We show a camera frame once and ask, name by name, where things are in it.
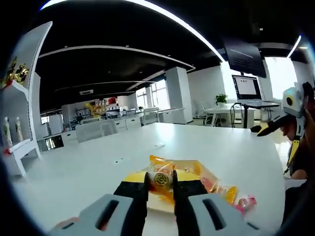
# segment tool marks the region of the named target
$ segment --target display stand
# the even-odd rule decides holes
[[[52,22],[48,22],[38,26],[21,38],[12,54],[12,60],[15,57],[17,58],[15,71],[19,65],[25,64],[26,68],[29,69],[29,73],[25,81],[23,81],[23,84],[19,84],[13,80],[2,89],[2,160],[5,163],[10,175],[25,176],[26,171],[22,163],[22,159],[29,157],[41,157],[36,141],[34,122],[32,118],[32,106],[34,106],[34,104],[32,104],[34,92],[33,77],[35,74],[35,67],[39,56],[39,51],[51,25]],[[13,142],[13,146],[11,147],[9,147],[6,142],[6,137],[3,130],[5,117],[8,117],[10,124],[10,133]],[[21,142],[19,142],[18,135],[15,130],[15,122],[17,117],[19,117],[20,120],[22,136],[24,139]]]

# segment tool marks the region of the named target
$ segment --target laptop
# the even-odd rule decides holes
[[[236,90],[237,102],[251,106],[268,107],[277,105],[261,100],[257,78],[243,75],[232,75],[232,78]]]

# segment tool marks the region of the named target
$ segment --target white bottle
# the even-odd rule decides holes
[[[4,135],[5,135],[5,139],[6,139],[6,143],[8,145],[8,147],[12,147],[12,139],[11,139],[11,132],[10,132],[10,124],[9,124],[9,120],[8,117],[4,118]]]
[[[15,129],[16,129],[16,132],[18,134],[19,142],[23,141],[23,135],[22,135],[21,123],[20,123],[20,118],[19,117],[16,117]]]

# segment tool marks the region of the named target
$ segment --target black ceiling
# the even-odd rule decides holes
[[[236,36],[249,43],[292,45],[300,34],[288,11],[280,3],[277,5],[277,1],[151,2],[186,21],[217,49],[223,48],[222,35]],[[129,48],[170,55],[196,69],[220,62],[216,56],[211,56],[206,45],[179,24],[127,1],[69,0],[58,3],[40,11],[31,28],[48,21],[53,21],[53,26],[40,54],[65,47],[128,45]],[[286,49],[261,50],[263,56],[285,56],[287,53]],[[298,52],[293,55],[296,60],[303,58]],[[36,67],[41,76],[40,108],[43,112],[58,109],[63,104],[101,98],[107,93],[125,92],[135,83],[99,83],[140,81],[174,66],[191,68],[158,56],[118,49],[79,49],[45,56],[38,60]],[[98,84],[75,87],[93,83]],[[89,89],[94,89],[93,95],[79,95],[79,91]]]

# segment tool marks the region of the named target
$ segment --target white table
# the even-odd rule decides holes
[[[248,129],[154,123],[43,153],[13,185],[47,231],[113,193],[126,175],[148,166],[150,154],[200,160],[221,184],[237,185],[239,196],[256,197],[245,220],[270,232],[280,227],[285,199],[280,159],[270,136],[256,137]],[[143,235],[176,235],[176,229],[173,215],[149,210]]]
[[[233,104],[234,103],[227,103],[223,107],[216,106],[216,107],[212,107],[212,108],[203,110],[203,112],[205,112],[207,115],[206,120],[209,116],[213,116],[210,126],[215,126],[216,120],[217,120],[217,114],[230,114],[230,112],[231,112],[230,109],[231,109]],[[239,105],[235,105],[234,110],[235,110],[235,113],[242,112],[242,114],[244,116],[244,112],[245,112],[244,108],[241,109],[241,107]],[[248,120],[247,120],[247,127],[248,128],[252,128],[254,126],[254,111],[255,111],[255,109],[253,109],[253,108],[248,109]]]

